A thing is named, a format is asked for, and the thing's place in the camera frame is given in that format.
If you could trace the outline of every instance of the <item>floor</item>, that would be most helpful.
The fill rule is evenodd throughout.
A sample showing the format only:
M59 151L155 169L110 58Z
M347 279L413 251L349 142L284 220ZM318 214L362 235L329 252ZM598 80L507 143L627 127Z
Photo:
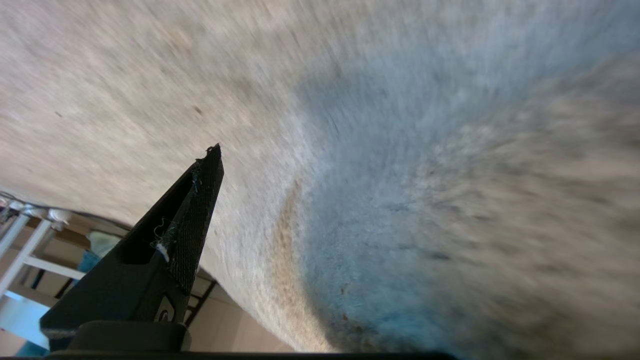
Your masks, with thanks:
M293 352L242 310L220 286L215 287L189 332L191 351Z

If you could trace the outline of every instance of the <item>textured surface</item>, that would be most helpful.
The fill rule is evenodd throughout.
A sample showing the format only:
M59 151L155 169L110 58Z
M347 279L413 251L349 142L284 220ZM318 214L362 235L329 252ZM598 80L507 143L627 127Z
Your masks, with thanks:
M0 6L2 190L134 223L219 142L202 264L294 348L639 357L635 1Z

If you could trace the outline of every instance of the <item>white metal bar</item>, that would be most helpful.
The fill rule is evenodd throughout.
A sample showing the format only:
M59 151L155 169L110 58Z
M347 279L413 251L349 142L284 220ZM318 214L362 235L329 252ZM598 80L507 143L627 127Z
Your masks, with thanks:
M7 230L2 240L0 240L0 258L4 256L4 253L6 253L11 244L13 244L18 234L20 234L27 224L27 221L29 221L29 216L25 214L20 214L18 218L13 221L9 230Z
M24 261L31 255L33 250L38 246L38 244L45 238L47 233L51 231L52 222L46 219L42 219L36 227L35 231L29 237L29 240L24 244L18 256L15 257L13 263L6 269L6 272L0 279L0 296L4 295L4 292L7 290L9 285L13 282L20 269L22 268Z
M33 256L29 256L28 258L26 258L24 260L24 263L27 265L31 265L33 267L37 267L39 269L54 272L56 274L60 274L65 277L70 277L76 280L80 280L84 276L84 272L80 272L76 269L68 268L66 266L58 265L50 261L34 258Z

